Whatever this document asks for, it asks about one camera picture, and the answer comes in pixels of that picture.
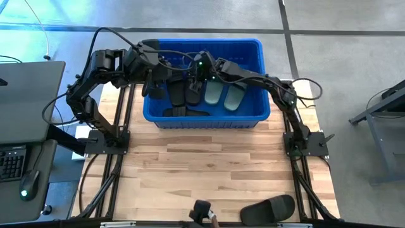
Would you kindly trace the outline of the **blue plastic bin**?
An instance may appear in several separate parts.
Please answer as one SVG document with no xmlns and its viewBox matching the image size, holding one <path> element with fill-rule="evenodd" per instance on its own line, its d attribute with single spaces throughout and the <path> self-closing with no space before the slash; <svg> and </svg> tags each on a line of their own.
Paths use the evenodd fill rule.
<svg viewBox="0 0 405 228">
<path fill-rule="evenodd" d="M 210 116 L 205 117 L 164 117 L 163 111 L 172 106 L 167 85 L 170 82 L 183 80 L 184 93 L 189 79 L 190 60 L 180 56 L 187 53 L 194 56 L 200 51 L 208 51 L 214 59 L 223 58 L 237 63 L 241 68 L 257 73 L 265 73 L 262 44 L 257 39 L 160 39 L 160 49 L 163 50 L 164 59 L 168 60 L 179 71 L 164 83 L 165 97 L 153 99 L 148 95 L 144 99 L 144 118 L 154 123 L 160 129 L 231 129 L 252 128 L 258 122 L 267 119 L 270 115 L 268 93 L 260 87 L 247 85 L 242 102 L 235 111 L 228 111 L 224 107 L 230 84 L 223 84 L 221 98 L 216 105 L 207 104 L 204 100 L 207 81 L 203 81 L 201 100 L 198 105 L 191 106 L 191 110 L 206 111 Z"/>
</svg>

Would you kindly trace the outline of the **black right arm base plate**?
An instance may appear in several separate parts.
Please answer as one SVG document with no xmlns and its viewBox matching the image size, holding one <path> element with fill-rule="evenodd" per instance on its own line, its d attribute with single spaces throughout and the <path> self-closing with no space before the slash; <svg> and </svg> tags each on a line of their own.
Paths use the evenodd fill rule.
<svg viewBox="0 0 405 228">
<path fill-rule="evenodd" d="M 326 137 L 323 132 L 312 132 L 303 141 L 294 137 L 293 132 L 283 133 L 283 143 L 287 156 L 327 156 L 327 141 L 330 136 Z"/>
</svg>

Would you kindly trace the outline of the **black computer mouse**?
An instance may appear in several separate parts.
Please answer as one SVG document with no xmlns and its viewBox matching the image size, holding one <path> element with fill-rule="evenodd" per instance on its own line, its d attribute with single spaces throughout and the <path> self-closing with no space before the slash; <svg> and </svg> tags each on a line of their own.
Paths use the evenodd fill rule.
<svg viewBox="0 0 405 228">
<path fill-rule="evenodd" d="M 39 187 L 39 170 L 29 170 L 20 181 L 20 198 L 22 201 L 31 201 L 36 197 Z"/>
</svg>

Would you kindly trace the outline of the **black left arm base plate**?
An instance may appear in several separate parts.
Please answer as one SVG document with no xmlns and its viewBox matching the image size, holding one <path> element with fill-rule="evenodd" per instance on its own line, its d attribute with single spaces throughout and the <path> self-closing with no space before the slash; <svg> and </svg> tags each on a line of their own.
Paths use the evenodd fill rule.
<svg viewBox="0 0 405 228">
<path fill-rule="evenodd" d="M 117 138 L 112 138 L 98 130 L 91 130 L 88 140 L 85 146 L 87 154 L 124 155 L 128 152 L 130 132 L 122 132 Z"/>
</svg>

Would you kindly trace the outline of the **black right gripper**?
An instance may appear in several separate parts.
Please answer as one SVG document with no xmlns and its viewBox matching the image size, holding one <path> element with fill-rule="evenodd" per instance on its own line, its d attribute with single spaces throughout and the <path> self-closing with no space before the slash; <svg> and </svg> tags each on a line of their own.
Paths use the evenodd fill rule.
<svg viewBox="0 0 405 228">
<path fill-rule="evenodd" d="M 208 51 L 195 53 L 193 61 L 190 62 L 189 70 L 189 90 L 200 93 L 203 87 L 203 81 L 215 79 L 214 66 L 216 60 Z"/>
</svg>

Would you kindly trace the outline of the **silver aluminium rail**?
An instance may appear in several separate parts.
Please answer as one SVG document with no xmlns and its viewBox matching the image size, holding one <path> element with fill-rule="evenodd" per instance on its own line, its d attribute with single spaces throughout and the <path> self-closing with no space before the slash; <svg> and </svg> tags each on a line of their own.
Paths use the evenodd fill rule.
<svg viewBox="0 0 405 228">
<path fill-rule="evenodd" d="M 135 221 L 101 222 L 99 228 L 134 228 Z"/>
</svg>

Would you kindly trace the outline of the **black rubber slide sandal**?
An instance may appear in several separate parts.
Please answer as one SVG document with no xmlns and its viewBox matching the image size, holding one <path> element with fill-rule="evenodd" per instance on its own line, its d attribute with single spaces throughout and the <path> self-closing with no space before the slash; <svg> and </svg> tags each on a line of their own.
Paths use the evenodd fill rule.
<svg viewBox="0 0 405 228">
<path fill-rule="evenodd" d="M 201 100 L 201 92 L 198 94 L 196 91 L 192 92 L 189 90 L 189 80 L 187 81 L 185 88 L 185 101 L 191 106 L 196 106 Z"/>
<path fill-rule="evenodd" d="M 294 211 L 294 198 L 283 194 L 244 207 L 240 219 L 244 225 L 268 225 L 289 219 Z"/>
<path fill-rule="evenodd" d="M 191 110 L 186 106 L 167 108 L 163 111 L 164 117 L 205 117 L 210 116 L 206 111 Z"/>
<path fill-rule="evenodd" d="M 172 106 L 184 106 L 185 94 L 184 94 L 184 81 L 178 80 L 170 82 L 167 85 L 168 95 Z"/>
</svg>

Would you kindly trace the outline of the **black desk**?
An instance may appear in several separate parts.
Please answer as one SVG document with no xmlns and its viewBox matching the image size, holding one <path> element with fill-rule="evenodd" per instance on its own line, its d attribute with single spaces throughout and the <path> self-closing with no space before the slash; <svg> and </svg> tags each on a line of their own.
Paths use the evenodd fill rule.
<svg viewBox="0 0 405 228">
<path fill-rule="evenodd" d="M 46 205 L 49 176 L 53 165 L 57 142 L 48 140 L 26 145 L 25 168 L 23 175 L 29 170 L 39 170 L 39 187 L 36 197 L 31 201 L 20 198 L 20 180 L 0 182 L 0 224 L 26 222 L 36 220 Z"/>
</svg>

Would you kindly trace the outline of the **black keyboard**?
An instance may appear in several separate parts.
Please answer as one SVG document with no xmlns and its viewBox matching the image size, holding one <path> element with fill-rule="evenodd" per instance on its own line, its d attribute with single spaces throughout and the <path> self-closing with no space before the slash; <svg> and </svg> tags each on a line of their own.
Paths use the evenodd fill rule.
<svg viewBox="0 0 405 228">
<path fill-rule="evenodd" d="M 0 182 L 17 181 L 25 168 L 26 145 L 0 147 Z"/>
</svg>

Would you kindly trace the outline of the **grey metal cart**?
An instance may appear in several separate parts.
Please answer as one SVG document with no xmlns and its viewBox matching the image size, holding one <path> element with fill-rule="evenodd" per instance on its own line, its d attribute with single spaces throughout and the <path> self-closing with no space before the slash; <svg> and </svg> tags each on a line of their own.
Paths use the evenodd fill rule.
<svg viewBox="0 0 405 228">
<path fill-rule="evenodd" d="M 371 185 L 405 181 L 405 79 L 377 94 L 381 100 L 349 119 L 351 125 L 367 122 L 386 175 L 370 180 Z"/>
</svg>

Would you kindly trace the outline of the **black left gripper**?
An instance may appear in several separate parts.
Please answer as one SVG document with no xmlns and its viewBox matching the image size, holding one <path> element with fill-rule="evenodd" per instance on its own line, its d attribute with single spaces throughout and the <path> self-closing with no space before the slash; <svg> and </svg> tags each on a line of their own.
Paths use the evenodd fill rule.
<svg viewBox="0 0 405 228">
<path fill-rule="evenodd" d="M 165 97 L 164 82 L 170 79 L 173 75 L 172 64 L 164 59 L 160 58 L 159 63 L 146 74 L 146 79 L 143 82 L 142 93 L 143 97 L 149 94 L 151 87 L 151 97 L 153 99 L 163 99 Z"/>
</svg>

